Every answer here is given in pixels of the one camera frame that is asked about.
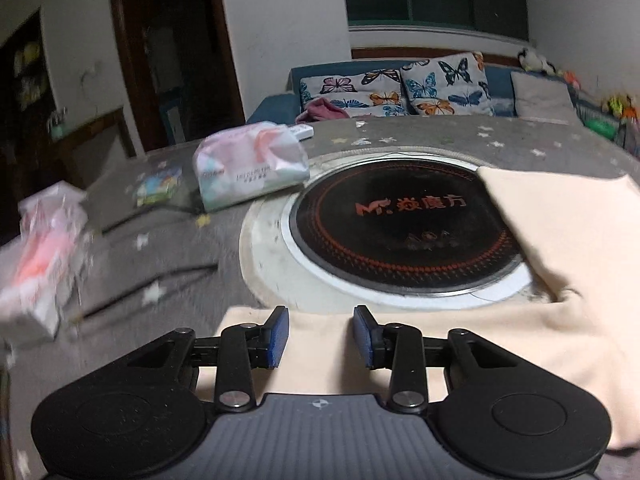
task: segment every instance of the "pink and white packaging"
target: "pink and white packaging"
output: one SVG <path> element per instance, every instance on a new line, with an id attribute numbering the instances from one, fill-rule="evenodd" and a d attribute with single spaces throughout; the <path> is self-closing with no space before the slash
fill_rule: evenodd
<path id="1" fill-rule="evenodd" d="M 59 183 L 20 203 L 21 236 L 0 249 L 0 339 L 11 346 L 55 335 L 60 308 L 84 265 L 84 192 Z"/>
<path id="2" fill-rule="evenodd" d="M 283 124 L 262 122 L 223 130 L 193 155 L 207 211 L 242 202 L 309 178 L 306 152 Z"/>

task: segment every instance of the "sofa backrest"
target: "sofa backrest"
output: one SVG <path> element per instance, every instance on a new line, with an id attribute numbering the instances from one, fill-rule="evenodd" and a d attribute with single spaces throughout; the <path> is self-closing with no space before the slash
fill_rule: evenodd
<path id="1" fill-rule="evenodd" d="M 299 66 L 291 69 L 290 85 L 294 94 L 300 102 L 300 80 L 305 77 L 313 77 L 320 75 L 356 75 L 372 70 L 381 70 L 383 68 L 397 68 L 398 70 L 406 64 L 411 63 L 409 59 L 371 59 L 345 61 L 340 63 L 325 63 L 320 65 Z M 513 92 L 513 84 L 511 83 L 511 72 L 522 72 L 521 68 L 513 66 L 500 66 L 485 64 L 484 72 L 489 83 L 489 94 L 494 104 L 496 116 L 515 117 L 515 96 Z M 569 94 L 575 104 L 575 93 L 571 91 Z M 402 85 L 402 93 L 405 94 L 404 85 Z"/>

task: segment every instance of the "beige cloth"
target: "beige cloth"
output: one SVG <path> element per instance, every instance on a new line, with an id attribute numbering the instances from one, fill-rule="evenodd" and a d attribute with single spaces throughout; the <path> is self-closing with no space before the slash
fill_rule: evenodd
<path id="1" fill-rule="evenodd" d="M 589 390 L 609 410 L 609 447 L 640 442 L 640 189 L 628 176 L 581 176 L 480 168 L 494 202 L 530 264 L 558 303 L 508 301 L 465 311 L 377 314 L 425 336 L 467 328 Z M 221 329 L 261 323 L 269 310 L 232 308 Z M 198 383 L 207 395 L 212 368 Z M 277 370 L 256 370 L 256 391 L 300 394 L 379 392 L 388 370 L 364 368 L 350 316 L 290 311 L 289 341 Z M 430 399 L 446 395 L 440 370 L 429 370 Z"/>

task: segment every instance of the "orange butterfly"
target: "orange butterfly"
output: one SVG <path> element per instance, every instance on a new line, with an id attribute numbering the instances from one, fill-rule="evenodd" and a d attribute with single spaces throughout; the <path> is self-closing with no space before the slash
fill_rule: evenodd
<path id="1" fill-rule="evenodd" d="M 373 104 L 375 106 L 380 106 L 380 105 L 389 104 L 389 103 L 392 103 L 395 105 L 400 104 L 400 96 L 398 95 L 398 92 L 391 92 L 391 94 L 386 94 L 385 92 L 382 95 L 371 94 L 369 96 L 369 99 L 373 101 Z"/>
<path id="2" fill-rule="evenodd" d="M 482 52 L 474 52 L 473 55 L 478 62 L 478 70 L 484 70 L 484 57 L 482 56 Z"/>
<path id="3" fill-rule="evenodd" d="M 456 111 L 451 107 L 449 101 L 435 99 L 434 102 L 424 102 L 417 105 L 427 115 L 453 115 Z"/>

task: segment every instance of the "gray ribbed plate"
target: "gray ribbed plate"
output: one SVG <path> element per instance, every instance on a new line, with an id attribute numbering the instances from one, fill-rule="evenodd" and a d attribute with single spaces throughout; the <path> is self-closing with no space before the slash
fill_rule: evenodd
<path id="1" fill-rule="evenodd" d="M 220 416 L 196 451 L 150 478 L 495 480 L 456 462 L 421 418 L 388 412 L 373 395 L 281 394 Z"/>

